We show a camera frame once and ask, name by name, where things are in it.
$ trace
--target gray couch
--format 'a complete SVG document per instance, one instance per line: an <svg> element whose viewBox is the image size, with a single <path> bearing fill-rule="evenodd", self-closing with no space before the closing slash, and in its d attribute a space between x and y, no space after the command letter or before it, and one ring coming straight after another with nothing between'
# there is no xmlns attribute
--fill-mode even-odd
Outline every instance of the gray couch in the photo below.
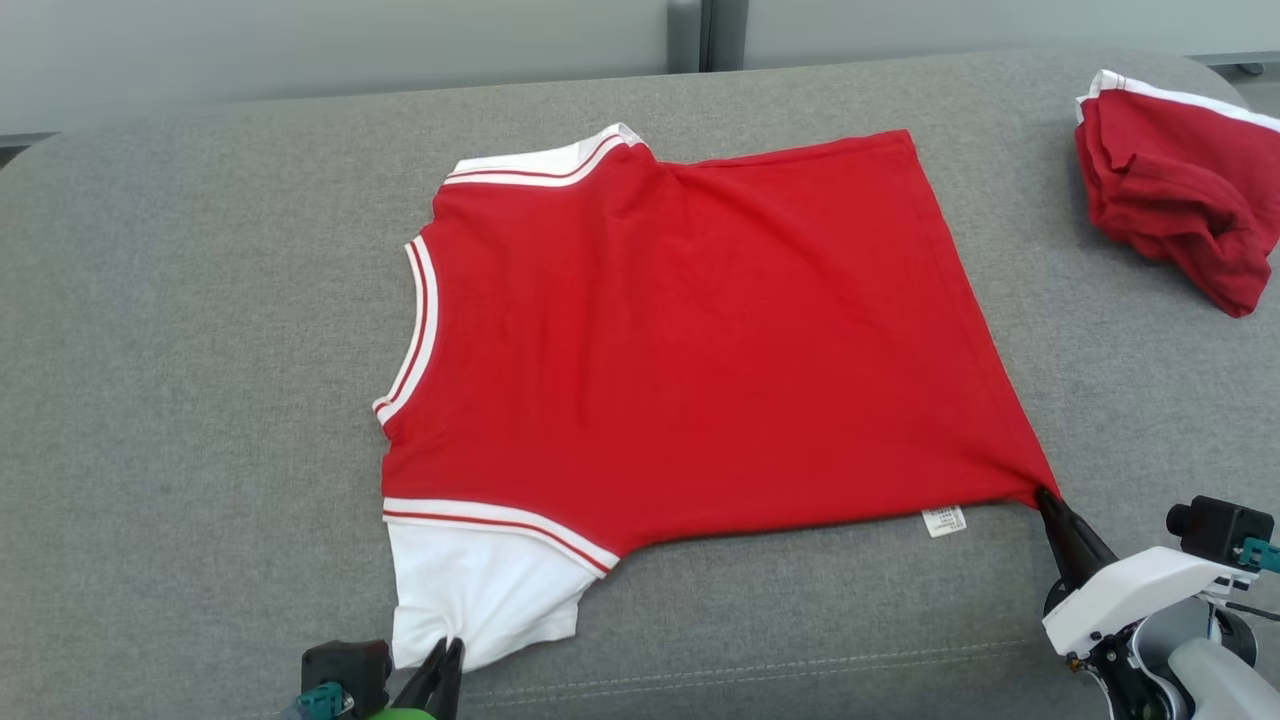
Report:
<svg viewBox="0 0 1280 720"><path fill-rule="evenodd" d="M305 648L388 637L369 404L412 324L401 246L454 160L616 120L681 161L909 128L1074 507L1121 555L1212 488L1280 512L1280 291L1233 320L1089 227L1073 97L1100 68L1243 104L1189 60L1028 51L221 106L26 151L0 172L0 716L273 717ZM462 719L1106 717L1043 638L1039 518L966 514L640 552L576 638L468 674Z"/></svg>

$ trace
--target gray wall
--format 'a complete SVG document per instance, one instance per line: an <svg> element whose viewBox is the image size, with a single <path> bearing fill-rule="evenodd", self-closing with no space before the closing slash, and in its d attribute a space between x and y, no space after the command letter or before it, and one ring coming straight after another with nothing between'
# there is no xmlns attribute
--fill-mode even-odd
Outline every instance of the gray wall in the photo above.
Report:
<svg viewBox="0 0 1280 720"><path fill-rule="evenodd" d="M1280 50L1277 0L751 0L748 68L1029 45Z"/></svg>
<svg viewBox="0 0 1280 720"><path fill-rule="evenodd" d="M157 108L659 73L666 0L0 0L0 136Z"/></svg>
<svg viewBox="0 0 1280 720"><path fill-rule="evenodd" d="M0 0L0 140L197 102L659 73L666 3ZM1276 0L751 0L746 67L1046 42L1239 54L1280 50L1277 28Z"/></svg>

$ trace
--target robotic arm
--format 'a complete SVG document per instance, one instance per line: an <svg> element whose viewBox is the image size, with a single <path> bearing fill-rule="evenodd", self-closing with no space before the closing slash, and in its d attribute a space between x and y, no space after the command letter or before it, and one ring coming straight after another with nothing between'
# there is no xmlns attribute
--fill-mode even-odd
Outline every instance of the robotic arm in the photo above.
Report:
<svg viewBox="0 0 1280 720"><path fill-rule="evenodd" d="M1112 720L1262 720L1280 692L1253 670L1257 644L1229 602L1263 570L1280 571L1274 519L1197 497L1166 525L1181 551L1153 547L1120 560L1062 501L1037 496L1061 579L1044 602L1044 630L1073 671L1097 678Z"/></svg>

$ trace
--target folded clothing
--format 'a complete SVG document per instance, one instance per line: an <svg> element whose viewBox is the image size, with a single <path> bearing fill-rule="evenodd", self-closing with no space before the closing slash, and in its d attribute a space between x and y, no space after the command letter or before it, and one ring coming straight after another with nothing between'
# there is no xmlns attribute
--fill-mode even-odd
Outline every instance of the folded clothing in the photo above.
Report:
<svg viewBox="0 0 1280 720"><path fill-rule="evenodd" d="M1248 315L1280 237L1280 120L1098 72L1078 99L1089 219Z"/></svg>

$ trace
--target clothing tag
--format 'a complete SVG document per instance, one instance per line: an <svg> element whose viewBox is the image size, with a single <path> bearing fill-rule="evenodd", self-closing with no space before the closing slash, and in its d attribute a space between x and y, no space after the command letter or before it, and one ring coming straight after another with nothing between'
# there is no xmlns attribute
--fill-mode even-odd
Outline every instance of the clothing tag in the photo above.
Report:
<svg viewBox="0 0 1280 720"><path fill-rule="evenodd" d="M964 512L960 511L959 505L925 510L920 515L924 515L924 527L929 529L931 538L950 536L969 527L964 521Z"/></svg>

